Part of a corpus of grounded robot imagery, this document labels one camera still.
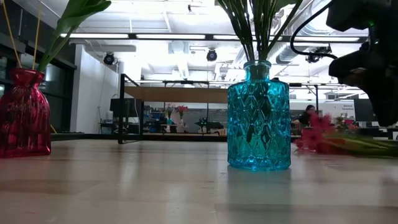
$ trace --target wooden table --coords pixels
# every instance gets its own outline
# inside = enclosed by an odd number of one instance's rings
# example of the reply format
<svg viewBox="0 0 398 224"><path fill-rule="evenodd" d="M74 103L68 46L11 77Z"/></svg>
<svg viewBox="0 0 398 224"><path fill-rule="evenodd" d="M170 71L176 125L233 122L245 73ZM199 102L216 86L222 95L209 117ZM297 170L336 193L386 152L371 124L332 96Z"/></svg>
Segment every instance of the wooden table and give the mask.
<svg viewBox="0 0 398 224"><path fill-rule="evenodd" d="M398 161L292 155L280 172L230 167L217 142L53 142L0 161L4 224L396 224Z"/></svg>

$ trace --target black metal frame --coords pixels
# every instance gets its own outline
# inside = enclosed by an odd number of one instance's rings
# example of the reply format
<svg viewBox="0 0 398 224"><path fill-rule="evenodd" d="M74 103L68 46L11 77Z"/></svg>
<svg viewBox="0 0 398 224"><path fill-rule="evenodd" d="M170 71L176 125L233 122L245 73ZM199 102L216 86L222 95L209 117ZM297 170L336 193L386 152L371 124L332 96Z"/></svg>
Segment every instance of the black metal frame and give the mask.
<svg viewBox="0 0 398 224"><path fill-rule="evenodd" d="M120 79L120 97L119 97L119 111L124 111L124 91L125 91L125 86L126 86L126 80L129 81L130 83L134 84L136 87L140 87L134 80L131 80L126 74L120 74L121 79ZM180 84L194 84L194 83L201 83L207 85L208 88L210 88L210 82L207 81L189 81L189 80L182 80L182 81L163 81L164 86L166 87L167 84L169 83L180 83ZM209 117L209 103L207 103L207 114L206 117L208 119ZM123 121L123 114L119 113L119 118L118 118L118 124L119 128L124 126L124 121ZM129 135L129 134L123 134L122 131L118 132L117 135L117 140L119 144L125 144L129 143L126 142L126 140L143 140L143 141L211 141L211 142L226 142L226 136L205 136L205 133L202 133L201 136L189 136L184 134L179 134L179 135L144 135L143 129L144 129L144 101L141 101L141 109L140 109L140 115L139 115L139 134L138 135Z"/></svg>

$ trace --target vase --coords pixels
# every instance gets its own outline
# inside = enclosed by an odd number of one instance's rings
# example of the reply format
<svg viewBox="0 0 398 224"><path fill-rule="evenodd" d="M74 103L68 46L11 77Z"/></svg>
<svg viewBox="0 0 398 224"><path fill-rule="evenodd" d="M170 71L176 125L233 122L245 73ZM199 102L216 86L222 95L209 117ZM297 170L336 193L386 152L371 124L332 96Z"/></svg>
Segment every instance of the vase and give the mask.
<svg viewBox="0 0 398 224"><path fill-rule="evenodd" d="M246 81L228 88L228 162L251 170L290 166L289 85L269 80L271 63L244 64Z"/></svg>
<svg viewBox="0 0 398 224"><path fill-rule="evenodd" d="M14 68L14 87L0 99L0 157L51 153L50 106L38 89L44 74Z"/></svg>

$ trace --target ceiling light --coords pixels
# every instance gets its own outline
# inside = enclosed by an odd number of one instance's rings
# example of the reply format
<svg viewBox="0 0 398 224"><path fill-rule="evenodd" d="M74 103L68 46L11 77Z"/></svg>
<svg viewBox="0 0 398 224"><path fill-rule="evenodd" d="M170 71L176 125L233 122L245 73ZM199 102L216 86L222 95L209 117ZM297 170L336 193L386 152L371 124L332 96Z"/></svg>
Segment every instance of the ceiling light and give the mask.
<svg viewBox="0 0 398 224"><path fill-rule="evenodd" d="M270 36L269 37L269 40L271 41L271 40L274 40L274 38L275 38L275 36Z"/></svg>
<svg viewBox="0 0 398 224"><path fill-rule="evenodd" d="M239 40L236 35L214 35L213 38L216 40Z"/></svg>
<svg viewBox="0 0 398 224"><path fill-rule="evenodd" d="M61 34L62 38L65 38L67 34ZM70 38L74 39L128 39L128 34L71 34Z"/></svg>
<svg viewBox="0 0 398 224"><path fill-rule="evenodd" d="M296 37L294 41L309 42L357 42L359 37Z"/></svg>
<svg viewBox="0 0 398 224"><path fill-rule="evenodd" d="M136 83L163 83L163 81L160 81L160 80L138 80L135 82Z"/></svg>
<svg viewBox="0 0 398 224"><path fill-rule="evenodd" d="M189 50L202 50L207 51L209 48L205 46L189 46Z"/></svg>
<svg viewBox="0 0 398 224"><path fill-rule="evenodd" d="M138 39L185 39L204 40L205 35L198 34L137 34Z"/></svg>
<svg viewBox="0 0 398 224"><path fill-rule="evenodd" d="M232 85L237 82L209 82L210 85Z"/></svg>
<svg viewBox="0 0 398 224"><path fill-rule="evenodd" d="M309 42L307 42L307 43L294 43L294 45L296 47L308 47L308 46L310 46L310 47L328 47L329 46L329 44L326 44L326 43L309 43Z"/></svg>

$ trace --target camera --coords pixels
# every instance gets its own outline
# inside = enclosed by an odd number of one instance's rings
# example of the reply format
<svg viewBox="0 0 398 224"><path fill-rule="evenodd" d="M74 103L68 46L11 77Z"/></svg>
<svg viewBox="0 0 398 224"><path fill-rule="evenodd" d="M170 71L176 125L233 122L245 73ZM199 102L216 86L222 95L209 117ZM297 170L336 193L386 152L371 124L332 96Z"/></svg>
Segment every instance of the camera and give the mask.
<svg viewBox="0 0 398 224"><path fill-rule="evenodd" d="M108 52L106 53L105 57L104 57L104 63L106 65L114 65L116 64L118 61L116 60L116 58L114 57L114 53L113 52Z"/></svg>
<svg viewBox="0 0 398 224"><path fill-rule="evenodd" d="M209 62L214 62L217 60L217 53L215 49L210 49L209 52L207 53L207 61Z"/></svg>
<svg viewBox="0 0 398 224"><path fill-rule="evenodd" d="M311 50L310 52L314 54L307 56L305 60L308 63L317 63L321 58L323 58L322 56L319 56L317 54L318 53L329 54L331 53L331 48L330 45L328 47L317 47L315 50Z"/></svg>

